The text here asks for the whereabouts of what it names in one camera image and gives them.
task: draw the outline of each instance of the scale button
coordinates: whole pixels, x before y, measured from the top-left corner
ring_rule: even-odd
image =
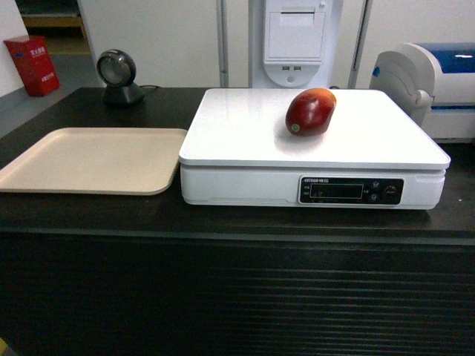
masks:
[[[378,202],[379,201],[379,194],[373,193],[368,197],[369,202]]]
[[[398,189],[394,185],[390,185],[385,188],[384,195],[388,198],[395,197],[398,193]]]

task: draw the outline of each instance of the white scale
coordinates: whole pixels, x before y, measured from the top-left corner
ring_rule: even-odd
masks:
[[[430,209],[451,158],[386,94],[333,90],[326,133],[285,126],[302,89],[206,91],[180,150],[198,205]]]

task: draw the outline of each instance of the red fire extinguisher box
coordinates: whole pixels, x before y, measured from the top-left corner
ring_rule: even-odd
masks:
[[[59,88],[44,36],[20,36],[4,43],[29,95],[44,96]]]

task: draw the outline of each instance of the tray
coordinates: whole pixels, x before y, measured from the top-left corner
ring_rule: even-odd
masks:
[[[186,131],[62,128],[0,171],[0,191],[153,195],[166,190]]]

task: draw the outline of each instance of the receipt printer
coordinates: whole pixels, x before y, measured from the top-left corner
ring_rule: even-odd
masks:
[[[436,141],[475,138],[475,43],[405,43],[380,53],[370,89],[384,91]]]

